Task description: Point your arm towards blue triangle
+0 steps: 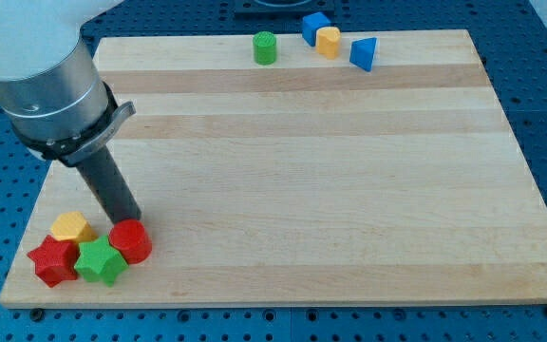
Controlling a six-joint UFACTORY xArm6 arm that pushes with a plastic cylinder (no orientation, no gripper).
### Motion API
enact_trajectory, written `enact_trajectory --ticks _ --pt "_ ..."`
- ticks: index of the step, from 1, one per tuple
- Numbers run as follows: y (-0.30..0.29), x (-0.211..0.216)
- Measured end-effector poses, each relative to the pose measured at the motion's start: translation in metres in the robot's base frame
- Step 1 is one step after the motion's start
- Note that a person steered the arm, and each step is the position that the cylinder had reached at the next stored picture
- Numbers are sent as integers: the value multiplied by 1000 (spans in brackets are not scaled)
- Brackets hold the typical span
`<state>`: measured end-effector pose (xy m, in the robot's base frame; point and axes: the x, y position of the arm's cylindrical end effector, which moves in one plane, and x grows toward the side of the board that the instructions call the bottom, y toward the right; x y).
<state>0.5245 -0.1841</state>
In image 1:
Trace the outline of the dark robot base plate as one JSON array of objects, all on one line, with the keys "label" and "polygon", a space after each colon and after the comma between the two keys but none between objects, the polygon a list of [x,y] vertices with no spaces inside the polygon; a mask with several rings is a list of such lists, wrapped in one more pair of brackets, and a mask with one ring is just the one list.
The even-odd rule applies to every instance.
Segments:
[{"label": "dark robot base plate", "polygon": [[235,17],[257,15],[310,14],[322,11],[334,13],[333,0],[235,0]]}]

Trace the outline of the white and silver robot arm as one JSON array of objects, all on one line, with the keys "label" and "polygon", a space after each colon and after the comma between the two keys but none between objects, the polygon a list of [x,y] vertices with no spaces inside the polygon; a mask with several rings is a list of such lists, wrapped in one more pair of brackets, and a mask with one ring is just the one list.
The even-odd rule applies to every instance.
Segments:
[{"label": "white and silver robot arm", "polygon": [[133,114],[117,106],[81,36],[122,0],[0,0],[0,107],[37,158],[78,166],[110,158]]}]

